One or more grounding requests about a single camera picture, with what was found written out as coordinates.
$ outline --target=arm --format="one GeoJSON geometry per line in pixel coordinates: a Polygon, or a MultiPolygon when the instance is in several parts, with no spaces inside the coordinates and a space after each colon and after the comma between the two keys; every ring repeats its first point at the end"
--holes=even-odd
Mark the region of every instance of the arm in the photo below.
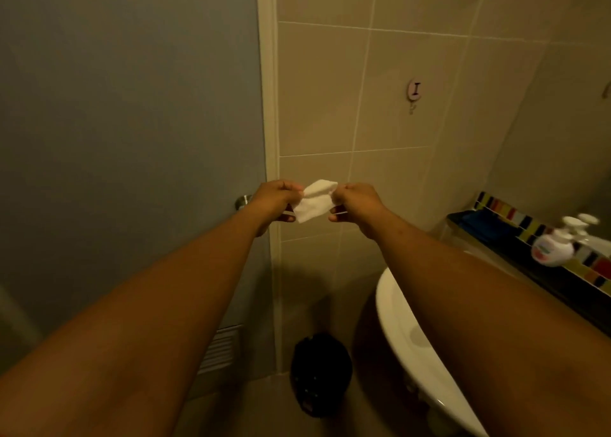
{"type": "Polygon", "coordinates": [[[117,287],[0,378],[0,435],[167,436],[250,245],[299,201],[264,183],[225,223],[117,287]]]}
{"type": "Polygon", "coordinates": [[[491,435],[611,432],[611,341],[561,302],[340,186],[331,221],[374,239],[414,315],[491,435]]]}

